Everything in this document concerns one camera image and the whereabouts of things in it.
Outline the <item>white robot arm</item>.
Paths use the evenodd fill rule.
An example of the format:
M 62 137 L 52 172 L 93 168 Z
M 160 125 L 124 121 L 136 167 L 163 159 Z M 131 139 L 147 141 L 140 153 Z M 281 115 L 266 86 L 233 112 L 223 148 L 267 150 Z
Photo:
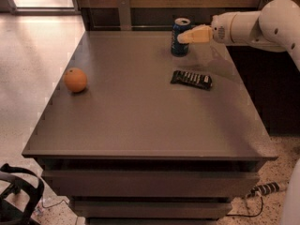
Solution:
M 216 15 L 210 25 L 199 25 L 178 36 L 180 43 L 215 40 L 270 52 L 284 51 L 300 69 L 300 7 L 292 0 L 273 0 L 259 11 Z M 300 160 L 292 171 L 279 225 L 300 225 Z

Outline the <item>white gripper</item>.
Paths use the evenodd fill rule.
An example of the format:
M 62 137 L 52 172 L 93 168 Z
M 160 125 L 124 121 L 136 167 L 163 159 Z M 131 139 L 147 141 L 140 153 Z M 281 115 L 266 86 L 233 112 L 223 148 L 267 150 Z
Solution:
M 236 12 L 214 15 L 211 22 L 212 29 L 208 25 L 196 26 L 181 33 L 177 37 L 177 41 L 182 44 L 207 43 L 213 38 L 218 43 L 232 45 L 233 39 L 231 30 L 236 15 Z

